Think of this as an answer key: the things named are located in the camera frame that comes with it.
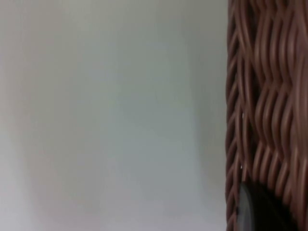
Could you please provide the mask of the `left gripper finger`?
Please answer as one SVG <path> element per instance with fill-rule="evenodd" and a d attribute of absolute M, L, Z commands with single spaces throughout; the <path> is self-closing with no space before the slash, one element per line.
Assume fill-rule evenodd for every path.
<path fill-rule="evenodd" d="M 296 231 L 291 212 L 273 193 L 259 184 L 240 185 L 236 207 L 236 226 L 239 231 Z"/>

